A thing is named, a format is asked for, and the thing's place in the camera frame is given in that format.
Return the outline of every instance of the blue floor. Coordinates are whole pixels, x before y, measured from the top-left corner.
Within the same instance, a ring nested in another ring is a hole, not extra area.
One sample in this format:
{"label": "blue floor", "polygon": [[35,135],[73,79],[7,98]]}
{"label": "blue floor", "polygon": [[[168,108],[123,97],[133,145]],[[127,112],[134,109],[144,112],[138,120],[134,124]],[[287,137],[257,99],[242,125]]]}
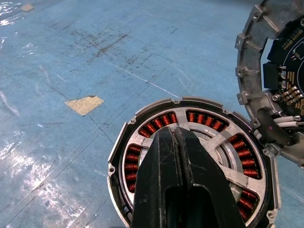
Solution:
{"label": "blue floor", "polygon": [[[239,106],[234,43],[253,0],[0,4],[0,227],[123,227],[106,185],[125,121],[168,97]],[[65,101],[96,95],[86,116]],[[280,158],[278,228],[302,228],[304,172]]]}

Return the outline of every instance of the black circuit board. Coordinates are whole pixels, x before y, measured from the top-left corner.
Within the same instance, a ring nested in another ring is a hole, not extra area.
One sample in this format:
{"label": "black circuit board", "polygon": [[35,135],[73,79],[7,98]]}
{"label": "black circuit board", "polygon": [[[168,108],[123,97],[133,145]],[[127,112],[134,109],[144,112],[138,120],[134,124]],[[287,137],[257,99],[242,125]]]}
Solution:
{"label": "black circuit board", "polygon": [[290,23],[281,38],[274,40],[264,66],[266,88],[281,94],[280,105],[289,115],[304,115],[304,27]]}

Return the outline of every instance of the aluminum spoke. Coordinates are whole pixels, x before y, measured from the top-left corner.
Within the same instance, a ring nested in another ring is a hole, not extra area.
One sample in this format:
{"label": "aluminum spoke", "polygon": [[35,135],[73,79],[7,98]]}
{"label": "aluminum spoke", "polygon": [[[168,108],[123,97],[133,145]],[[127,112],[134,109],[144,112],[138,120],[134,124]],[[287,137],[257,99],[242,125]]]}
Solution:
{"label": "aluminum spoke", "polygon": [[223,170],[228,181],[256,193],[260,199],[264,197],[264,191],[265,191],[264,179],[257,180],[252,177],[248,177],[236,170],[227,168],[225,166],[220,165],[220,167]]}
{"label": "aluminum spoke", "polygon": [[244,130],[242,130],[239,126],[237,126],[233,122],[230,122],[229,126],[225,130],[223,130],[220,134],[223,135],[226,139],[228,139],[235,134],[239,134],[243,132]]}
{"label": "aluminum spoke", "polygon": [[135,144],[145,148],[149,148],[152,144],[153,138],[146,138],[138,133],[133,133],[128,145]]}
{"label": "aluminum spoke", "polygon": [[209,153],[212,153],[218,146],[220,146],[226,140],[226,137],[218,133],[216,136],[214,136],[208,141],[202,140],[201,143]]}
{"label": "aluminum spoke", "polygon": [[180,109],[175,112],[179,127],[190,130],[185,109]]}

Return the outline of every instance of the tape piece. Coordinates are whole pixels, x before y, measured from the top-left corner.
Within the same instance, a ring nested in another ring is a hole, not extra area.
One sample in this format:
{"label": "tape piece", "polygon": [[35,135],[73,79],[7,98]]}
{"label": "tape piece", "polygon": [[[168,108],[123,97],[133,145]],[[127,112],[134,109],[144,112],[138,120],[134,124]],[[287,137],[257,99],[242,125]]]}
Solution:
{"label": "tape piece", "polygon": [[30,12],[33,9],[34,9],[34,7],[30,3],[21,6],[21,10],[24,11],[24,12]]}
{"label": "tape piece", "polygon": [[103,102],[104,101],[98,96],[87,96],[77,100],[66,101],[65,104],[78,114],[84,116]]}

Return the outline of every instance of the black plastic component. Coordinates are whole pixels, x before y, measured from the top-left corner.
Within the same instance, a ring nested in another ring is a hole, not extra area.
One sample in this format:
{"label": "black plastic component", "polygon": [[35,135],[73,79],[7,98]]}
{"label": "black plastic component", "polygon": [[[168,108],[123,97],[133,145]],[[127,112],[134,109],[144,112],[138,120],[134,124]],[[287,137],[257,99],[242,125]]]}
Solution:
{"label": "black plastic component", "polygon": [[268,62],[263,64],[264,87],[268,89],[279,89],[279,70],[278,65]]}
{"label": "black plastic component", "polygon": [[245,228],[221,168],[190,131],[159,130],[137,173],[132,228]]}
{"label": "black plastic component", "polygon": [[268,143],[278,143],[284,146],[292,146],[296,143],[293,136],[290,136],[274,122],[266,108],[258,110],[257,119],[261,124],[258,131]]}
{"label": "black plastic component", "polygon": [[[278,89],[285,94],[280,107],[287,115],[304,116],[304,28],[301,26],[301,18],[286,25],[279,39],[274,40],[268,54],[271,63],[264,64],[264,85],[266,88]],[[285,74],[278,79],[274,77],[275,70],[272,66],[280,66],[279,71]]]}

